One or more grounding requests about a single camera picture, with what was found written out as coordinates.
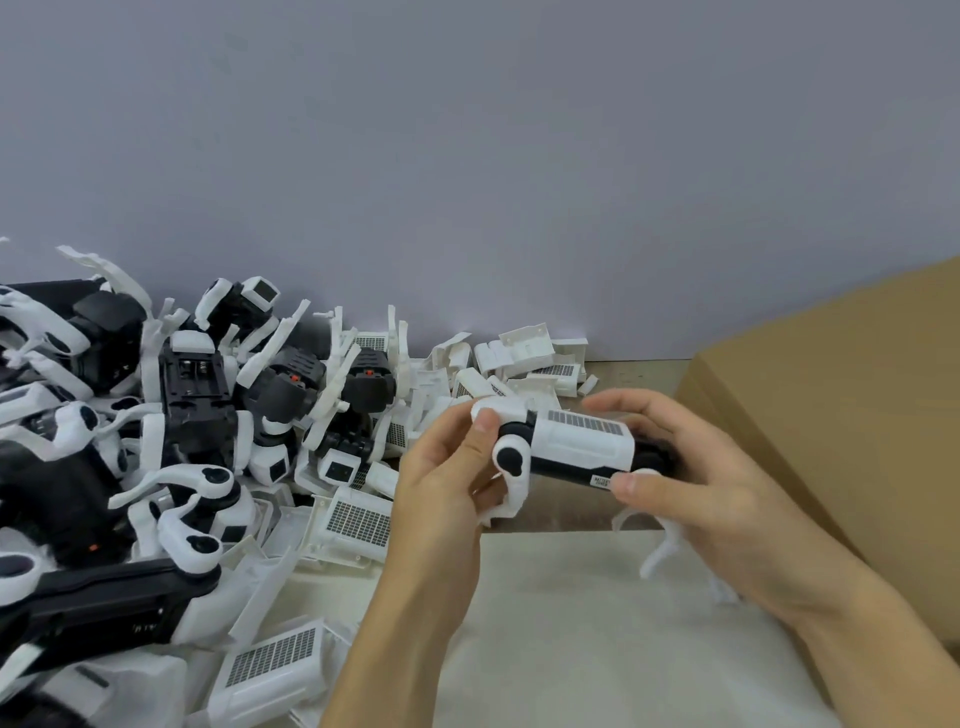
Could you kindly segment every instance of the perforated grille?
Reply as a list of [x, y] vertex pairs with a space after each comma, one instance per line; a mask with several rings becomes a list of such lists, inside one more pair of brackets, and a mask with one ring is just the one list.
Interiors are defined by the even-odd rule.
[[226, 687], [245, 683], [309, 657], [316, 639], [317, 629], [314, 627], [237, 655], [230, 668]]
[[387, 350], [386, 336], [357, 336], [353, 343], [361, 349], [376, 349], [379, 352]]
[[535, 375], [548, 375], [548, 376], [573, 376], [573, 365], [572, 364], [554, 364], [552, 367], [543, 367], [542, 369], [535, 369]]
[[387, 445], [394, 445], [398, 448], [407, 447], [407, 433], [403, 425], [390, 423], [390, 429], [387, 430]]
[[355, 491], [360, 490], [367, 484], [367, 473], [370, 472], [370, 463], [364, 463], [357, 469], [357, 475], [353, 478], [353, 482], [350, 483], [350, 488]]
[[562, 409], [551, 409], [546, 413], [546, 419], [554, 423], [564, 423], [564, 425], [574, 425], [584, 429], [595, 429], [600, 432], [609, 432], [611, 435], [622, 435], [623, 425], [611, 420], [598, 420], [595, 417], [584, 417], [575, 415], [572, 412], [564, 412]]
[[326, 530], [375, 546], [386, 546], [390, 539], [390, 516], [351, 503], [337, 503]]

